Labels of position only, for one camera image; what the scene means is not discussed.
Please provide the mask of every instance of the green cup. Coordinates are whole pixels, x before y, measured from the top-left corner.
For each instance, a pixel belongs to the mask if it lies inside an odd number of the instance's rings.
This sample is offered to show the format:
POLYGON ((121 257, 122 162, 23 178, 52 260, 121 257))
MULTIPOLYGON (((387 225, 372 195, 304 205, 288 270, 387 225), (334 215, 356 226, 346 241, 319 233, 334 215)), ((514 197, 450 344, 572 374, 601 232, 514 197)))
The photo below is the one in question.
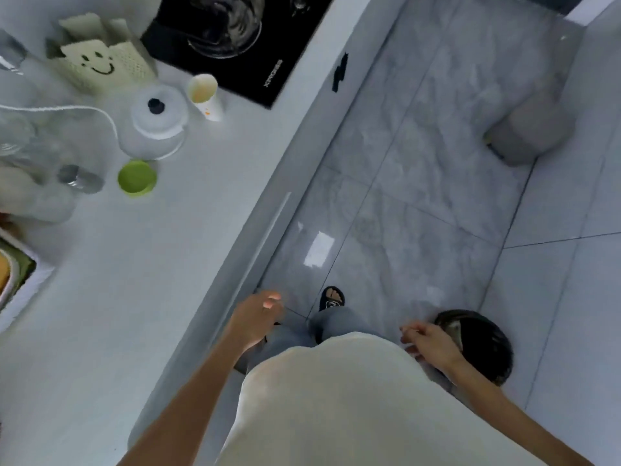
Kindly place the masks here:
POLYGON ((117 177, 119 187, 128 196, 138 197, 150 193, 157 183, 157 173, 143 160, 125 164, 117 177))

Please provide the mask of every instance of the person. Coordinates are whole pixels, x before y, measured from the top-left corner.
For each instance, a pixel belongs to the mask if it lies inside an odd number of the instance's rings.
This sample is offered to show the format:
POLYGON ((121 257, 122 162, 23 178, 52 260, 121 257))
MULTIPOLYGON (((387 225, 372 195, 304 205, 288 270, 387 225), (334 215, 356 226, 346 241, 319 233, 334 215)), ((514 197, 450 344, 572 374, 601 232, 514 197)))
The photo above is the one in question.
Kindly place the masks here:
POLYGON ((401 342, 459 387, 474 413, 344 303, 327 288, 309 329, 296 331, 275 326, 276 292, 245 299, 119 466, 190 466, 229 373, 262 341, 219 466, 591 464, 509 401, 438 326, 405 324, 401 342))

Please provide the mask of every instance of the jeans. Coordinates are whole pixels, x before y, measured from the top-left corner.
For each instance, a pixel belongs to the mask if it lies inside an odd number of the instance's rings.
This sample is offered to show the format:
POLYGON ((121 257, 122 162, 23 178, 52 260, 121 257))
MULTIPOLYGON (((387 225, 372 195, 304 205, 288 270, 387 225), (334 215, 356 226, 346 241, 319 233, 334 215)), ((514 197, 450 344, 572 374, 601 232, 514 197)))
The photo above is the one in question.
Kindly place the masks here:
POLYGON ((249 373, 262 361, 269 360, 292 347, 314 347, 317 343, 325 342, 328 338, 352 332, 381 337, 358 314, 349 307, 342 306, 328 307, 316 313, 309 320, 307 327, 294 329, 276 326, 268 335, 267 343, 252 353, 248 361, 247 372, 249 373))

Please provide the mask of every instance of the drawer handle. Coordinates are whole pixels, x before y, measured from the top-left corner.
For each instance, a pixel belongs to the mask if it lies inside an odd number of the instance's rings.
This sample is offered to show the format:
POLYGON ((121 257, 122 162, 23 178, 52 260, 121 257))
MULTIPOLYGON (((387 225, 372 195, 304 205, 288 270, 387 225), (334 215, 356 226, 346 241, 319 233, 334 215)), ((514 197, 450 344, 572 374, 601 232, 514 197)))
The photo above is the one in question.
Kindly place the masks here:
POLYGON ((242 276, 242 279, 239 281, 239 284, 237 284, 237 288, 235 289, 235 292, 233 293, 233 297, 231 297, 231 300, 229 302, 229 305, 227 306, 227 310, 226 310, 225 314, 228 314, 231 311, 231 309, 233 308, 233 305, 235 305, 235 303, 237 302, 237 297, 239 296, 239 293, 242 290, 242 287, 244 285, 244 282, 246 281, 246 278, 248 277, 248 275, 252 271, 252 267, 255 265, 256 259, 259 258, 259 255, 261 254, 261 250, 263 250, 263 247, 265 246, 265 242, 267 242, 267 240, 269 238, 269 235, 271 234, 271 231, 274 229, 274 226, 276 225, 276 222, 278 221, 278 218, 283 213, 284 207, 289 202, 289 198, 290 197, 291 197, 291 191, 288 192, 284 196, 283 202, 280 203, 280 206, 278 207, 278 210, 274 214, 274 217, 272 217, 272 220, 270 221, 269 226, 268 226, 267 230, 265 231, 265 234, 263 235, 263 238, 261 239, 261 243, 259 244, 259 246, 256 249, 254 255, 252 256, 252 259, 250 260, 250 263, 248 264, 248 267, 246 268, 246 271, 244 272, 244 275, 242 276))
POLYGON ((332 91, 338 93, 338 84, 345 80, 345 71, 347 70, 347 61, 349 54, 345 53, 341 59, 341 64, 334 70, 334 79, 332 80, 332 91))

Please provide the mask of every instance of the black stove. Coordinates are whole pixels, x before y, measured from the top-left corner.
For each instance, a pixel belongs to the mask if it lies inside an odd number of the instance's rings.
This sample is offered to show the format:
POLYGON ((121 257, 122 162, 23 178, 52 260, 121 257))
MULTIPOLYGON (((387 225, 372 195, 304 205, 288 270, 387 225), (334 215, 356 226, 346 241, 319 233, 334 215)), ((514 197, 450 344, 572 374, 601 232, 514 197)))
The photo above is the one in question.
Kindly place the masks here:
POLYGON ((195 35, 205 29, 203 12, 187 0, 162 0, 142 42, 152 57, 192 75, 211 73, 222 88, 271 108, 331 2, 265 0, 260 30, 244 51, 213 58, 195 35))

